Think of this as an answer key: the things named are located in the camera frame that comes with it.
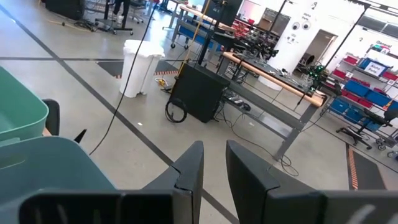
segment white pillar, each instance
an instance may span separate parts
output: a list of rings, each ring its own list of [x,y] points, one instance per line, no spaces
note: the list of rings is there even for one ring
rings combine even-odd
[[[320,30],[316,17],[319,2],[317,1],[316,4],[314,2],[301,4],[301,6],[297,7],[296,15],[292,15],[285,31],[275,46],[279,53],[268,61],[270,66],[280,70],[284,68],[288,72],[294,71],[294,68]],[[259,81],[275,90],[280,91],[282,89],[282,87],[264,77],[259,77]]]

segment extension cable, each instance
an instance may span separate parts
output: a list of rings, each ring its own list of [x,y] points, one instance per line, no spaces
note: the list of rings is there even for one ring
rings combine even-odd
[[[122,100],[123,100],[123,98],[124,98],[124,94],[126,93],[127,86],[128,86],[128,83],[129,83],[129,80],[130,80],[130,77],[131,77],[132,68],[134,67],[134,64],[135,64],[136,59],[137,59],[137,56],[138,56],[139,49],[141,48],[141,45],[142,45],[142,43],[143,43],[143,41],[144,41],[144,39],[145,39],[145,36],[146,36],[146,34],[147,34],[147,32],[148,32],[149,24],[150,24],[150,21],[151,21],[151,19],[152,19],[152,16],[154,15],[154,12],[155,12],[155,10],[153,10],[152,13],[150,14],[149,21],[148,21],[147,27],[146,27],[146,29],[145,29],[144,35],[142,36],[141,42],[140,42],[139,45],[138,45],[138,49],[137,49],[137,51],[136,51],[136,53],[135,53],[134,59],[132,60],[132,64],[131,64],[129,76],[127,77],[127,81],[126,81],[126,86],[124,86],[124,90],[123,90],[123,93],[122,93],[122,97],[120,98],[119,103],[118,103],[118,106],[116,107],[116,109],[115,109],[115,111],[114,111],[114,113],[113,113],[113,115],[112,115],[111,122],[110,122],[110,124],[109,124],[109,126],[108,126],[108,128],[107,128],[107,130],[106,130],[106,132],[105,132],[105,135],[103,136],[103,138],[101,139],[101,141],[98,143],[98,145],[88,154],[89,156],[92,155],[92,154],[98,149],[98,147],[102,144],[102,142],[104,141],[104,139],[105,139],[105,138],[107,137],[107,135],[109,134],[109,130],[111,129],[111,126],[112,126],[113,121],[114,121],[114,119],[115,119],[115,117],[116,117],[116,114],[117,114],[118,111],[119,111],[120,105],[121,105]]]

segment white trash can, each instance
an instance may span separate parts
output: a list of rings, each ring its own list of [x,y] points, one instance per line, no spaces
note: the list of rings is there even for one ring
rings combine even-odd
[[[132,61],[140,42],[140,40],[126,40],[123,48],[124,62],[120,92],[123,93],[127,86],[124,95],[130,98],[136,97],[138,93],[148,92],[157,64],[160,58],[164,57],[164,50],[159,44],[143,41],[127,83]]]

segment teal plastic bin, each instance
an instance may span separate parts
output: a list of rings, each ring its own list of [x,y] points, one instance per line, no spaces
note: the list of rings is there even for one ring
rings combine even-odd
[[[39,137],[49,113],[47,105],[0,67],[0,142]]]
[[[18,223],[19,205],[41,190],[114,190],[75,142],[40,137],[0,147],[0,223]]]

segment black floor mat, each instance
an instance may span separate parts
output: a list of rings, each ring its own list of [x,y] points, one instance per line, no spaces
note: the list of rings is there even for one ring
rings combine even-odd
[[[350,190],[386,190],[377,164],[354,152],[348,144],[346,152]]]
[[[97,62],[97,64],[107,71],[110,75],[116,78],[121,78],[123,70],[123,61],[120,62]],[[160,61],[157,64],[154,75],[174,75],[178,73],[178,69],[173,65]]]

